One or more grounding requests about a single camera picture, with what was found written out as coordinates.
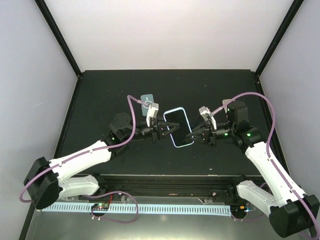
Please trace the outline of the light blue phone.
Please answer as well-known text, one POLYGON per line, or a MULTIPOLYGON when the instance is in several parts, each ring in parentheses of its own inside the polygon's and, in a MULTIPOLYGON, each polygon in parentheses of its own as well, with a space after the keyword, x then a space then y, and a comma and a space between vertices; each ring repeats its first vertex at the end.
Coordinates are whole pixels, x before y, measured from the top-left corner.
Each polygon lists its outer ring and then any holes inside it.
POLYGON ((176 107, 163 113, 163 118, 167 123, 178 124, 178 128, 168 126, 171 131, 170 137, 175 148, 183 148, 194 143, 193 137, 188 136, 191 133, 191 126, 187 113, 183 107, 176 107))

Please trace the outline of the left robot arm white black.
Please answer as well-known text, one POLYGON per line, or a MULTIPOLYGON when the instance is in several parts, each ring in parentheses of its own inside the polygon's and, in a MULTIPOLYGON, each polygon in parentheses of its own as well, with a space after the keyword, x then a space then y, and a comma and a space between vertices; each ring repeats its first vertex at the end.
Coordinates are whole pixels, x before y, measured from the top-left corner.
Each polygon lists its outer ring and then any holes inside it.
POLYGON ((149 122, 136 123, 127 113, 119 113, 110 123, 105 138, 64 157, 36 159, 23 181, 30 201, 37 210, 42 210, 69 197, 93 196, 101 200, 107 195, 108 188, 100 175, 93 173, 78 177, 78 173, 122 154, 128 148, 128 139, 151 138, 156 143, 181 126, 157 117, 150 118, 149 122))

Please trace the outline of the beige phone case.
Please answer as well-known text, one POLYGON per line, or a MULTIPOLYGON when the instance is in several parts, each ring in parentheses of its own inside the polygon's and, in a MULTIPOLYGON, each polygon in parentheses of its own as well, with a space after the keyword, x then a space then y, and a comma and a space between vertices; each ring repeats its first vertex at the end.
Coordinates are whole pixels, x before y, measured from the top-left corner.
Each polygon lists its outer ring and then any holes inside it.
POLYGON ((235 101, 234 99, 223 99, 222 100, 222 104, 225 105, 225 104, 229 104, 231 102, 235 101))

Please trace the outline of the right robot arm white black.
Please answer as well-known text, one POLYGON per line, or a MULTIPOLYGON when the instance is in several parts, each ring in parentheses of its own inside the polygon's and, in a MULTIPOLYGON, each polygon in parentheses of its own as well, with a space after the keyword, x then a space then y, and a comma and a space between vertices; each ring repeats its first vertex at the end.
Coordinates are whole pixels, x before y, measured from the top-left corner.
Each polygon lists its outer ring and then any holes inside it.
POLYGON ((244 199, 252 203, 268 217, 273 230, 282 238, 314 228, 320 208, 318 198, 307 195, 285 171, 259 129, 250 125, 244 102, 234 100, 224 110, 227 121, 217 123, 209 108, 199 108, 203 123, 193 128, 187 137, 213 147, 217 140, 231 138, 269 187, 266 191, 242 177, 228 187, 228 198, 234 202, 244 199))

